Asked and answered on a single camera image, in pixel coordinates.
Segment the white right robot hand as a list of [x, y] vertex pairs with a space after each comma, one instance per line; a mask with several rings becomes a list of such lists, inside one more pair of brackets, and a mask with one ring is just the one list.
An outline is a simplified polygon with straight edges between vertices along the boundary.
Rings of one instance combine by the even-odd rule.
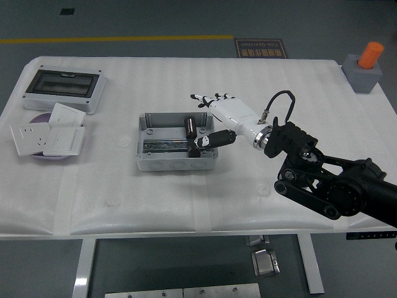
[[257, 150], [264, 149], [270, 137], [272, 127], [247, 106], [242, 100], [229, 94], [216, 93], [213, 97], [191, 94], [198, 100], [199, 107], [207, 107], [229, 130], [237, 135], [244, 135]]

